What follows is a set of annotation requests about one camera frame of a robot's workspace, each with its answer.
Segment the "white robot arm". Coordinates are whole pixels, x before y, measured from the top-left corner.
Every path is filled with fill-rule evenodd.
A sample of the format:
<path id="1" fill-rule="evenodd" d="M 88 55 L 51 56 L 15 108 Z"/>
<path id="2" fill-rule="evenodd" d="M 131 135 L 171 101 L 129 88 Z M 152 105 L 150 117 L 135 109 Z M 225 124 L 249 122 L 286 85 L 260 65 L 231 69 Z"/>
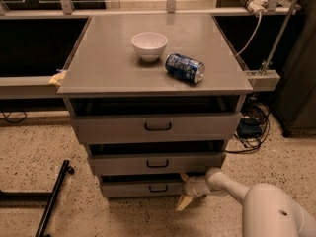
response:
<path id="1" fill-rule="evenodd" d="M 243 237 L 316 237 L 315 218 L 275 185 L 247 187 L 215 167 L 203 176 L 180 176 L 184 185 L 176 211 L 184 210 L 194 198 L 224 191 L 242 205 Z"/>

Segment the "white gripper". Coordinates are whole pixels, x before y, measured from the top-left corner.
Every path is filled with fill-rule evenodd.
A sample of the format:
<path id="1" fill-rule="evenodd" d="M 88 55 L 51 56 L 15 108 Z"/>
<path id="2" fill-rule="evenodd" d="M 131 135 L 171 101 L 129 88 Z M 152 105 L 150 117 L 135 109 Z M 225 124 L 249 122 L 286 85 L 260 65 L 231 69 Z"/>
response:
<path id="1" fill-rule="evenodd" d="M 205 176 L 188 176 L 186 173 L 180 173 L 182 181 L 184 181 L 184 194 L 176 205 L 177 212 L 183 211 L 193 200 L 211 192 L 211 188 L 206 182 Z"/>

